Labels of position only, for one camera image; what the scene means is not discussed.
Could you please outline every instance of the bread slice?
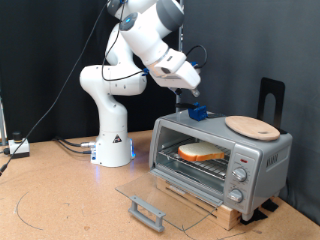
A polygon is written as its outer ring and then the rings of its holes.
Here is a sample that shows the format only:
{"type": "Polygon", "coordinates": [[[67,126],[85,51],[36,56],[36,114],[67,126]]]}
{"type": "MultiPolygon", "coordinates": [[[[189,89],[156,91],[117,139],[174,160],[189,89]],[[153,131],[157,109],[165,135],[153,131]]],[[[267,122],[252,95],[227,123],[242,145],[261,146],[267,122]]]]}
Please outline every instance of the bread slice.
{"type": "Polygon", "coordinates": [[[182,159],[191,162],[224,158],[224,152],[207,142],[182,145],[178,149],[178,154],[182,159]]]}

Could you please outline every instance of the metal handle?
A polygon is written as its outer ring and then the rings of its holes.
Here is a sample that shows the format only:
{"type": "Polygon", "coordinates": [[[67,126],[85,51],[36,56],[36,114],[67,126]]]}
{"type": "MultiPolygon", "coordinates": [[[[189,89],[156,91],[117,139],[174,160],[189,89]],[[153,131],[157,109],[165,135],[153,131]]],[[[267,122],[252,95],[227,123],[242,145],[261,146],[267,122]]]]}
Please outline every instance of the metal handle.
{"type": "Polygon", "coordinates": [[[145,223],[149,227],[153,228],[154,230],[158,232],[162,232],[164,230],[164,226],[162,226],[162,219],[166,215],[164,212],[158,210],[157,208],[151,206],[150,204],[146,203],[142,199],[140,199],[137,196],[130,197],[132,200],[131,208],[129,208],[129,212],[133,214],[137,219],[139,219],[141,222],[145,223]],[[138,211],[138,205],[145,208],[149,212],[156,215],[156,221],[152,221],[150,218],[146,217],[142,213],[138,211]]]}

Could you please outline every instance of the wooden cutting board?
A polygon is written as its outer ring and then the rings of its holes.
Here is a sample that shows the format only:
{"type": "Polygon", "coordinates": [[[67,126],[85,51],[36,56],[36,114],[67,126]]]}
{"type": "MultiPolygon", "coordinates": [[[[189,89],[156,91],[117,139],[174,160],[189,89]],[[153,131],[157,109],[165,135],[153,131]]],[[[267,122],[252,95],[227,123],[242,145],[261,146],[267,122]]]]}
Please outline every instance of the wooden cutting board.
{"type": "Polygon", "coordinates": [[[226,124],[237,133],[262,141],[272,141],[280,137],[280,132],[276,128],[250,117],[226,117],[226,124]]]}

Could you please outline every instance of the control knob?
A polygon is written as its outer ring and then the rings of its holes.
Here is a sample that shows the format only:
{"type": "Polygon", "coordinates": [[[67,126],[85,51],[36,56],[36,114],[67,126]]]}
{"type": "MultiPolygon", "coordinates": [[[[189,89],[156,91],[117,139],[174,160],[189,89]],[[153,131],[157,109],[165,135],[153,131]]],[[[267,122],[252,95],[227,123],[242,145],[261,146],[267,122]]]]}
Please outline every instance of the control knob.
{"type": "Polygon", "coordinates": [[[247,173],[243,168],[236,168],[232,171],[232,175],[239,181],[243,182],[247,179],[247,173]]]}
{"type": "Polygon", "coordinates": [[[233,189],[229,194],[228,194],[228,198],[230,198],[231,200],[240,203],[243,200],[243,195],[242,192],[240,192],[240,190],[238,189],[233,189]]]}

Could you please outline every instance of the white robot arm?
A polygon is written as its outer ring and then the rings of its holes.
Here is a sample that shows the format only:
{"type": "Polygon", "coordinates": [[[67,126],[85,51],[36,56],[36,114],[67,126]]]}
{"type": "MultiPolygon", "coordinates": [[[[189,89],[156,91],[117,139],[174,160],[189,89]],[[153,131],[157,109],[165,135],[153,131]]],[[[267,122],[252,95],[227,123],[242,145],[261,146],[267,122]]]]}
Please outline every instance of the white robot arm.
{"type": "Polygon", "coordinates": [[[120,32],[158,85],[195,90],[200,83],[197,71],[182,52],[162,41],[182,25],[183,19],[183,11],[176,1],[159,0],[144,13],[127,16],[120,24],[120,32]]]}
{"type": "Polygon", "coordinates": [[[146,77],[134,64],[132,52],[141,58],[160,86],[196,91],[200,77],[183,53],[169,49],[162,41],[183,22],[183,12],[175,0],[111,0],[108,12],[119,19],[122,13],[127,16],[109,38],[106,52],[111,65],[85,67],[80,83],[99,111],[100,132],[92,144],[91,162],[119,167],[130,162],[131,145],[127,110],[113,95],[137,95],[146,88],[146,77]]]}

